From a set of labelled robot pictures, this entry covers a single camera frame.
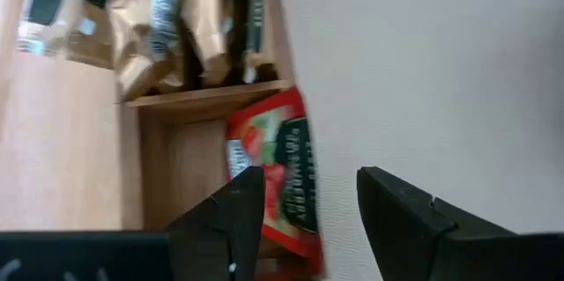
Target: red strawberry packet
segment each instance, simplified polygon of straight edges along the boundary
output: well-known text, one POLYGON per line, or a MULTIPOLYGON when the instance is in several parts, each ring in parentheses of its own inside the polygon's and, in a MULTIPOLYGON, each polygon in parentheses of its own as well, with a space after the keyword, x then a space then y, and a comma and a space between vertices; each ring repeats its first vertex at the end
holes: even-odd
POLYGON ((248 166, 265 177, 263 235, 308 259, 321 275, 316 173, 308 120, 296 87, 227 117, 230 180, 248 166))

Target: strawberry image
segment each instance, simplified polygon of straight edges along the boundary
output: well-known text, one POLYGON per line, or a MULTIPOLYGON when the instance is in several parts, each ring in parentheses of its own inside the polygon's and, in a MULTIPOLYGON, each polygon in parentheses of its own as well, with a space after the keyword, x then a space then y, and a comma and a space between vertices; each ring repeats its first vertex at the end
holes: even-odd
POLYGON ((266 166, 264 170, 265 191, 264 191, 264 212, 265 216, 278 220, 278 200, 279 193, 286 179, 286 169, 281 165, 266 166))
POLYGON ((260 158, 260 150, 264 140, 264 130, 251 126, 243 136, 242 145, 245 152, 255 161, 260 158))

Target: wooden compartment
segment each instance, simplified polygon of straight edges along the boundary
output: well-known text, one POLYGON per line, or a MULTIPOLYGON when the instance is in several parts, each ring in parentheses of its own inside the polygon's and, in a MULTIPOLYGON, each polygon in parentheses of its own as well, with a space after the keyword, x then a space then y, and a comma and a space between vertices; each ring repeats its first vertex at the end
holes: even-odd
POLYGON ((225 185, 225 116, 290 86, 279 80, 131 102, 139 120, 141 228, 162 229, 225 185))

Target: snack packet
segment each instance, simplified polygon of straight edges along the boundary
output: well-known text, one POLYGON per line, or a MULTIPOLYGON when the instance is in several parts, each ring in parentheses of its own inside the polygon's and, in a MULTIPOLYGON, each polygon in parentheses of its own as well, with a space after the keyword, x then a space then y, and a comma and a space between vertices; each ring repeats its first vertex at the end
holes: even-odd
POLYGON ((230 179, 248 166, 264 170, 263 235, 308 258, 313 270, 323 273, 315 165, 297 88, 227 117, 226 134, 230 179))
POLYGON ((184 71, 180 68, 174 68, 174 71, 168 73, 156 85, 155 88, 160 93, 179 92, 184 88, 186 77, 184 71))
POLYGON ((68 57, 69 36, 83 16, 84 0, 26 0, 18 50, 68 57))
POLYGON ((72 61, 112 68, 112 31, 107 0, 85 0, 84 17, 70 35, 72 61))
POLYGON ((185 0, 182 18, 195 41, 204 72, 203 85, 222 85, 229 72, 226 36, 223 32, 224 0, 185 0))
POLYGON ((110 0, 114 66, 123 100, 134 100, 171 71, 183 70, 181 0, 110 0))
POLYGON ((243 80, 247 84, 274 80, 275 47, 268 0, 249 0, 247 51, 243 80))

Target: white wall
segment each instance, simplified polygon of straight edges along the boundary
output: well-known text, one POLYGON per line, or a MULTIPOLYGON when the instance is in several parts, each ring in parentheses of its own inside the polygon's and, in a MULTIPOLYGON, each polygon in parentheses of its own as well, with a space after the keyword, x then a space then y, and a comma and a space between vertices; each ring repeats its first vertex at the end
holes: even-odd
POLYGON ((564 0, 285 0, 333 280, 377 279, 355 174, 564 231, 564 0))

